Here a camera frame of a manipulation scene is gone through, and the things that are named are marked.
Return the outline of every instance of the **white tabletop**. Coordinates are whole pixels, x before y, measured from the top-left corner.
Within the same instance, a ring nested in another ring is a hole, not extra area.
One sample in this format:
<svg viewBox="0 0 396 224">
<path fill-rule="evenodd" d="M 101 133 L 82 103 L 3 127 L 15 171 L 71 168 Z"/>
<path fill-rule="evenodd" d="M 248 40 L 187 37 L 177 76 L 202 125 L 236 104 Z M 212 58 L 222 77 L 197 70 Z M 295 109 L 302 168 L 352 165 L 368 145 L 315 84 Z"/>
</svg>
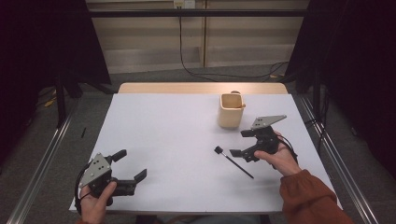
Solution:
<svg viewBox="0 0 396 224">
<path fill-rule="evenodd" d="M 256 138 L 244 138 L 256 117 L 287 115 L 273 125 L 289 139 L 303 169 L 332 184 L 288 94 L 243 95 L 245 108 L 238 129 L 217 124 L 218 94 L 115 94 L 92 157 L 128 155 L 113 162 L 113 176 L 132 179 L 143 169 L 148 176 L 134 196 L 114 197 L 107 208 L 137 214 L 265 214 L 279 212 L 281 174 L 265 161 L 233 158 L 254 176 L 251 179 L 214 149 L 245 149 Z"/>
</svg>

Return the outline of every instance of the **electrical outlet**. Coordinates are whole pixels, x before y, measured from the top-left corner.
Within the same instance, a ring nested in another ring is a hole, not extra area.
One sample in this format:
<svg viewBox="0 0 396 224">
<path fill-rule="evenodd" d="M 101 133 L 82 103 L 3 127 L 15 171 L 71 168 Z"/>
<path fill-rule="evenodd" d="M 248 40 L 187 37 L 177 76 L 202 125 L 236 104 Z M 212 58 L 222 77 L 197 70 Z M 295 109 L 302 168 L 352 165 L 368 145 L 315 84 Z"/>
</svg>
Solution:
<svg viewBox="0 0 396 224">
<path fill-rule="evenodd" d="M 195 8 L 195 0 L 185 0 L 184 8 L 188 8 L 188 9 Z"/>
<path fill-rule="evenodd" d="M 184 8 L 184 0 L 174 0 L 174 8 Z"/>
</svg>

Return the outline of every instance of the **table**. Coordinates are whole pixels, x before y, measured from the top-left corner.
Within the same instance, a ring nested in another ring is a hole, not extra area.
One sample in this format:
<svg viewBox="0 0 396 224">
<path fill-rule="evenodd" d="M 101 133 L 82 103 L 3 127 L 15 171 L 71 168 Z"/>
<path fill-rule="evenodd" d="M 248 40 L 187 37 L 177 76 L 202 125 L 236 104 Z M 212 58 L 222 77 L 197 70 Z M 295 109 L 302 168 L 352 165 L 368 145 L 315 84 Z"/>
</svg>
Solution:
<svg viewBox="0 0 396 224">
<path fill-rule="evenodd" d="M 219 94 L 230 91 L 240 91 L 247 104 L 245 120 L 236 130 L 224 130 L 216 124 Z M 266 162 L 246 163 L 243 159 L 235 159 L 257 177 L 251 180 L 217 155 L 214 148 L 216 144 L 224 146 L 225 150 L 254 145 L 256 139 L 243 138 L 240 131 L 248 129 L 259 117 L 255 113 L 270 116 L 282 112 L 288 115 L 287 121 L 274 124 L 274 129 L 284 133 L 295 148 L 300 148 L 296 152 L 301 155 L 299 160 L 303 168 L 312 170 L 313 175 L 332 189 L 284 85 L 122 84 L 120 94 L 113 97 L 92 155 L 98 152 L 114 154 L 115 148 L 126 148 L 127 159 L 113 165 L 113 175 L 125 179 L 147 168 L 148 177 L 139 183 L 134 197 L 116 197 L 108 210 L 157 215 L 281 211 L 279 172 Z"/>
</svg>

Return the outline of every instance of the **aluminum rail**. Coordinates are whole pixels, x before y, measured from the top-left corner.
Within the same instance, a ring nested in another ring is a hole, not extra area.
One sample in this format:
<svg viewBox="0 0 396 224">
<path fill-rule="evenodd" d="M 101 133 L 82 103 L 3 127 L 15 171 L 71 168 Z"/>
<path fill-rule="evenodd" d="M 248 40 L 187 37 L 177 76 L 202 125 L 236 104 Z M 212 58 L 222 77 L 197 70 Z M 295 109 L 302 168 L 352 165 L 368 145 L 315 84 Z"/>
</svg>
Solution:
<svg viewBox="0 0 396 224">
<path fill-rule="evenodd" d="M 314 119 L 315 115 L 313 112 L 313 106 L 311 102 L 308 100 L 306 96 L 302 96 L 301 100 L 303 102 L 304 108 L 309 116 L 310 119 Z M 316 122 L 314 124 L 315 130 L 317 131 L 318 135 L 321 136 L 321 132 L 323 130 L 323 124 L 320 122 Z M 322 142 L 323 146 L 326 149 L 337 173 L 340 175 L 341 180 L 346 187 L 346 190 L 349 193 L 350 198 L 352 199 L 353 203 L 355 204 L 356 208 L 358 209 L 359 213 L 361 214 L 361 218 L 363 219 L 364 223 L 366 224 L 375 224 L 378 223 L 378 220 L 375 217 L 375 214 L 367 202 L 366 198 L 364 197 L 361 189 L 359 188 L 358 184 L 353 179 L 351 173 L 348 171 L 347 166 L 345 165 L 341 155 L 338 153 L 337 148 L 335 147 L 334 143 L 330 136 L 324 132 L 322 135 Z"/>
<path fill-rule="evenodd" d="M 35 200 L 35 196 L 39 192 L 41 185 L 44 181 L 44 178 L 50 168 L 51 162 L 55 157 L 55 154 L 61 145 L 61 142 L 64 138 L 64 134 L 67 131 L 67 128 L 70 124 L 71 118 L 76 111 L 77 105 L 79 103 L 79 99 L 76 100 L 70 108 L 69 115 L 66 117 L 62 126 L 56 129 L 49 146 L 47 147 L 46 152 L 44 153 L 41 162 L 38 164 L 33 177 L 31 178 L 29 185 L 25 189 L 24 193 L 18 200 L 17 205 L 12 211 L 7 224 L 22 224 L 26 219 L 26 216 L 32 206 L 33 201 Z"/>
</svg>

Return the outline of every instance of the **metal bar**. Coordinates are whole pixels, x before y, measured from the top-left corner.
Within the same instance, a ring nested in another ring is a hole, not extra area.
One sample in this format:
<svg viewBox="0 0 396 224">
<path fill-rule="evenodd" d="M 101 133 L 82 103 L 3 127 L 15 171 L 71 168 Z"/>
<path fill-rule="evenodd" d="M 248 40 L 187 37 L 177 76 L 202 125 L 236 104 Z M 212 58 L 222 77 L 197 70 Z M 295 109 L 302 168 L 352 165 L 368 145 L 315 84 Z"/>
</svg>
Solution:
<svg viewBox="0 0 396 224">
<path fill-rule="evenodd" d="M 305 9 L 91 9 L 93 18 L 112 17 L 304 17 Z"/>
<path fill-rule="evenodd" d="M 55 157 L 56 151 L 58 150 L 63 138 L 64 134 L 67 131 L 67 128 L 70 124 L 70 120 L 73 114 L 76 111 L 79 99 L 76 100 L 70 109 L 69 115 L 66 117 L 62 126 L 56 129 L 49 146 L 47 147 L 46 152 L 44 153 L 41 162 L 38 164 L 37 169 L 29 182 L 25 192 L 22 194 L 20 199 L 18 200 L 17 205 L 12 211 L 7 224 L 22 224 L 26 219 L 26 216 L 29 212 L 30 207 L 32 206 L 33 201 L 35 200 L 35 196 L 37 195 L 40 187 L 44 181 L 44 178 L 50 168 L 51 162 Z"/>
<path fill-rule="evenodd" d="M 303 102 L 304 108 L 309 116 L 309 118 L 314 119 L 315 115 L 312 111 L 313 106 L 307 97 L 302 96 L 301 100 Z M 314 124 L 315 130 L 317 131 L 318 135 L 320 136 L 321 131 L 323 130 L 323 124 L 321 122 L 315 122 Z M 366 224 L 374 224 L 378 223 L 373 210 L 371 209 L 370 204 L 367 202 L 366 198 L 364 197 L 361 189 L 355 182 L 354 178 L 352 177 L 351 173 L 348 171 L 347 166 L 345 165 L 341 155 L 338 153 L 337 148 L 335 147 L 334 143 L 330 136 L 325 132 L 323 134 L 323 145 L 328 153 L 337 173 L 340 175 L 341 180 L 343 181 L 346 190 L 349 193 L 353 203 L 355 204 L 356 208 L 358 209 L 359 213 L 361 214 L 361 218 L 363 219 L 364 223 Z"/>
</svg>

